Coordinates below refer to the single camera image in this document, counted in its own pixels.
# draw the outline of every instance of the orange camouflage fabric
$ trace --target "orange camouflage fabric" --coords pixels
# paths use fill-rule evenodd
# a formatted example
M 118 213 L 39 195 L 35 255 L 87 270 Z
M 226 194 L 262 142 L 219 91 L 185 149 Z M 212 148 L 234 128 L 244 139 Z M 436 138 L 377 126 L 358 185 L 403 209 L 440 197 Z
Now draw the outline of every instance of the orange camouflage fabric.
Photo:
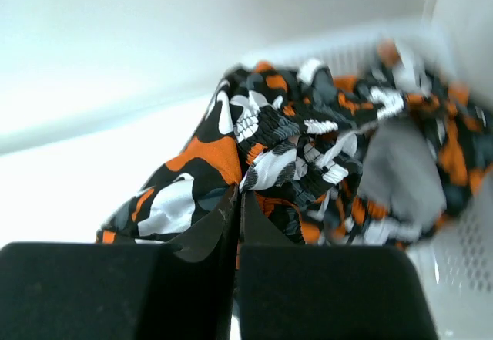
M 299 69 L 266 62 L 231 69 L 182 153 L 102 225 L 97 241 L 168 241 L 235 183 L 255 190 L 266 218 L 297 244 L 365 242 L 372 228 L 382 229 L 379 243 L 398 247 L 433 236 L 461 214 L 491 169 L 491 114 L 474 104 L 467 86 L 429 67 L 413 72 L 414 90 L 404 89 L 395 79 L 395 45 L 376 50 L 358 76 L 333 78 L 316 59 Z M 435 158 L 446 209 L 432 227 L 357 195 L 371 134 L 396 116 L 413 118 Z

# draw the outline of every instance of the orange pattern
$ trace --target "orange pattern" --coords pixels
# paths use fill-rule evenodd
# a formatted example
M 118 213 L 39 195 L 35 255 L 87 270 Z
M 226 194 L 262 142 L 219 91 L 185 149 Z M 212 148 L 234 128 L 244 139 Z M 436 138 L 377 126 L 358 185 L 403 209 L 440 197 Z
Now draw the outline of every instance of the orange pattern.
M 300 208 L 296 204 L 280 198 L 263 197 L 257 193 L 255 194 L 257 196 L 257 202 L 260 205 L 260 209 L 262 209 L 263 213 L 267 217 L 270 217 L 276 205 L 285 205 L 288 207 L 292 207 L 298 213 L 298 217 L 300 218 L 301 235 L 303 236 L 305 242 L 307 242 L 308 244 L 312 244 L 318 241 L 320 237 L 320 230 L 314 225 L 309 224 L 303 220 Z
M 301 234 L 307 244 L 315 244 L 320 238 L 320 230 L 312 224 L 306 223 L 300 218 Z
M 367 202 L 367 209 L 368 213 L 370 213 L 374 219 L 382 219 L 388 215 L 388 211 L 385 207 L 382 207 L 371 200 Z
M 327 197 L 327 194 L 322 194 L 322 196 L 315 200 L 315 204 L 322 204 L 325 200 L 325 197 Z
M 281 88 L 284 89 L 284 92 L 287 92 L 287 83 L 280 74 L 277 74 L 275 76 L 268 76 L 267 78 L 265 78 L 265 82 L 267 83 L 267 86 L 271 89 Z
M 210 166 L 216 168 L 228 185 L 240 184 L 240 159 L 236 151 L 236 141 L 233 138 L 223 137 L 217 141 L 203 143 L 194 137 L 185 151 L 168 161 L 166 166 L 172 172 L 178 172 L 191 159 L 196 158 L 205 160 Z
M 342 89 L 347 92 L 353 92 L 353 88 L 357 80 L 357 76 L 338 76 L 334 78 L 334 85 L 338 89 Z
M 246 157 L 246 162 L 248 163 L 248 165 L 251 165 L 255 158 L 257 158 L 265 149 L 266 147 L 262 143 L 255 143 L 255 145 L 253 145 L 253 147 L 248 152 L 248 156 Z
M 104 244 L 112 244 L 113 242 L 115 242 L 115 236 L 116 236 L 115 232 L 103 231 L 102 232 L 102 242 Z
M 455 98 L 460 104 L 467 106 L 469 103 L 469 88 L 458 82 L 448 86 L 448 96 Z
M 464 154 L 458 142 L 457 125 L 453 119 L 448 120 L 448 140 L 438 153 L 438 162 L 450 176 L 450 181 L 457 186 L 468 184 L 468 171 Z
M 356 222 L 356 224 L 359 224 L 361 226 L 364 222 L 364 208 L 359 197 L 354 198 L 353 208 L 351 209 L 351 213 L 353 214 L 354 222 Z
M 296 113 L 293 110 L 293 107 L 291 105 L 285 105 L 283 108 L 283 113 L 287 116 L 295 116 Z
M 361 110 L 361 109 L 365 109 L 365 110 L 369 110 L 369 109 L 373 109 L 373 103 L 353 103 L 352 101 L 350 101 L 349 99 L 347 99 L 346 95 L 344 95 L 342 92 L 339 92 L 339 94 L 337 95 L 338 99 L 339 99 L 339 105 L 341 107 L 344 107 L 348 110 L 351 111 L 351 115 L 354 115 L 354 113 L 357 111 L 357 110 Z
M 261 61 L 255 66 L 254 72 L 267 72 L 269 70 L 274 70 L 274 67 L 266 61 Z
M 132 213 L 132 220 L 135 222 L 137 219 L 137 214 L 140 212 L 140 208 L 142 207 L 142 204 L 152 195 L 154 194 L 154 189 L 151 188 L 150 190 L 147 190 L 140 198 L 139 201 L 137 201 L 136 209 Z

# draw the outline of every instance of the crumpled cloth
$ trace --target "crumpled cloth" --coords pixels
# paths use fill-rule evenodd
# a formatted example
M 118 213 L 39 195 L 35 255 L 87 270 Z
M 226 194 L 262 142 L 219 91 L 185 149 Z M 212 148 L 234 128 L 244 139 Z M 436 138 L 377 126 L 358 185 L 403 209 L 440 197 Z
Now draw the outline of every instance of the crumpled cloth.
M 234 183 L 255 190 L 266 217 L 294 243 L 406 247 L 433 236 L 460 215 L 491 169 L 492 116 L 470 100 L 467 86 L 425 64 L 404 64 L 393 43 L 376 50 L 359 76 L 333 79 L 316 59 L 299 69 L 266 62 L 231 69 L 183 152 L 102 225 L 97 241 L 168 241 Z M 441 181 L 445 206 L 433 223 L 358 195 L 372 133 L 403 116 L 420 130 Z

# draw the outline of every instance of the laundry basket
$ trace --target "laundry basket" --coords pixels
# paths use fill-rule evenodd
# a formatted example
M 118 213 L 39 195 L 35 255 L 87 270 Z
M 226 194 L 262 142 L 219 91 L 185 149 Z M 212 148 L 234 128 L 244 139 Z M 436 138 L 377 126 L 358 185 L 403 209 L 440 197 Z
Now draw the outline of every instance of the laundry basket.
M 274 46 L 251 52 L 242 62 L 252 67 L 265 59 L 282 66 L 298 66 L 315 57 L 328 64 L 334 76 L 355 74 L 374 57 L 375 46 L 382 38 L 392 38 L 397 46 L 406 45 L 449 76 L 457 75 L 446 33 L 430 23 L 411 20 L 366 25 Z M 493 338 L 488 310 L 493 304 L 493 237 L 488 233 L 493 231 L 491 195 L 493 180 L 487 177 L 459 222 L 408 251 L 443 339 Z

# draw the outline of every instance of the gray fabric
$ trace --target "gray fabric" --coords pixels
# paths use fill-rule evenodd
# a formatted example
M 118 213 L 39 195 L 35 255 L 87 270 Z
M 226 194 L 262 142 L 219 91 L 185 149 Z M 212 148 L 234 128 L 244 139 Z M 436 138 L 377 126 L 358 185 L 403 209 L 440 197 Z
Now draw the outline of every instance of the gray fabric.
M 380 125 L 363 162 L 358 194 L 424 227 L 445 209 L 437 166 L 411 118 Z

